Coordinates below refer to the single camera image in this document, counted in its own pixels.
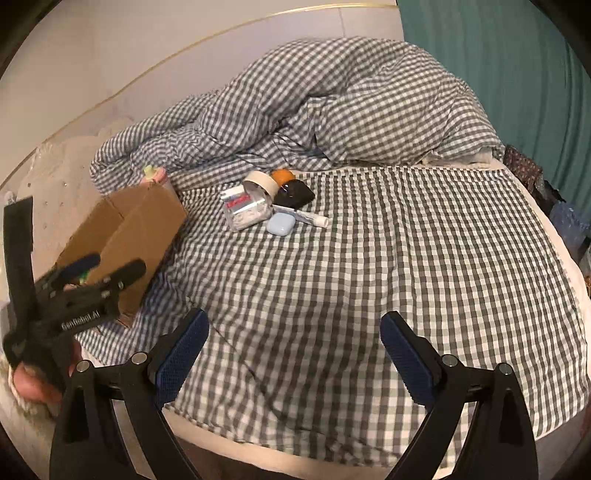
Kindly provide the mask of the person's left hand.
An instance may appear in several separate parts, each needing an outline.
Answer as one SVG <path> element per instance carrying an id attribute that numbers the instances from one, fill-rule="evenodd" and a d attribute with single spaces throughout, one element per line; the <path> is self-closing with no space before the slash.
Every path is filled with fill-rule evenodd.
<path id="1" fill-rule="evenodd" d="M 66 376 L 70 377 L 76 365 L 82 360 L 81 345 L 71 338 L 70 346 L 65 349 L 69 364 L 57 365 L 51 350 L 44 346 L 31 349 L 23 357 L 12 373 L 12 383 L 16 393 L 24 400 L 45 405 L 59 405 L 65 387 L 58 386 Z"/>

